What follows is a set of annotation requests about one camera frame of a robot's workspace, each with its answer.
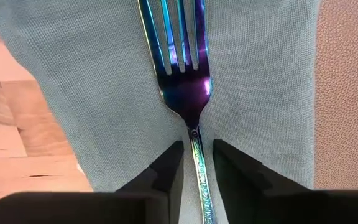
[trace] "gray fabric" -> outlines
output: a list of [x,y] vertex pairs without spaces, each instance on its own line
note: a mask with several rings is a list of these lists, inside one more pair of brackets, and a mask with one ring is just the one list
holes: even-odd
[[[313,186],[318,3],[207,1],[214,86],[201,131],[218,223],[227,220],[213,139]],[[0,36],[39,82],[96,191],[118,189],[184,140],[180,223],[201,223],[186,128],[160,99],[137,1],[0,0]]]

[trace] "fork head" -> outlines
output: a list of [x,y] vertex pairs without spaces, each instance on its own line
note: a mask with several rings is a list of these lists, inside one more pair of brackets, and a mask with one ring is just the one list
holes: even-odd
[[177,0],[180,40],[185,71],[178,65],[177,49],[173,41],[167,0],[161,0],[162,15],[167,38],[169,61],[172,73],[165,70],[162,50],[158,41],[152,11],[148,0],[138,0],[140,13],[154,63],[161,96],[165,104],[179,114],[190,130],[198,126],[200,114],[211,96],[212,80],[208,66],[208,40],[205,28],[204,0],[195,0],[196,57],[198,69],[193,68],[185,20],[183,0]]

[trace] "black plastic piece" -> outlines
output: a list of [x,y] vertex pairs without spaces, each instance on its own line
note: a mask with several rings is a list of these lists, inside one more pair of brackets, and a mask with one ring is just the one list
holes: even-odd
[[309,190],[222,140],[213,156],[230,224],[358,223],[358,191]]
[[[230,224],[358,223],[358,191],[312,191],[222,140],[213,157]],[[0,200],[0,223],[176,224],[183,143],[175,142],[114,193],[18,193]]]

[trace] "fork handle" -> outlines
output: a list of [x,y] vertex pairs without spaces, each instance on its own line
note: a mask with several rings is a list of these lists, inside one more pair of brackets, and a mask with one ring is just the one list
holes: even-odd
[[204,160],[203,143],[201,141],[200,127],[188,129],[191,150],[197,172],[198,190],[200,192],[201,209],[204,224],[215,224],[214,208],[209,192],[208,178]]

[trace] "fork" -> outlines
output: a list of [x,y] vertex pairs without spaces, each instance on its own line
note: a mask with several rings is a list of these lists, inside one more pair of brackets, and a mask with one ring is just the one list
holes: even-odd
[[212,79],[209,75],[208,65],[208,40],[205,28],[204,0],[194,0],[197,69],[193,68],[191,61],[183,0],[177,0],[180,40],[183,62],[185,64],[184,72],[180,70],[178,65],[177,50],[173,41],[167,0],[161,0],[165,36],[167,38],[169,61],[172,70],[171,74],[165,70],[162,50],[158,41],[149,1],[138,0],[138,3],[162,99],[173,112],[181,116],[188,128],[197,173],[203,223],[215,223],[199,127],[200,114],[209,101],[212,90]]

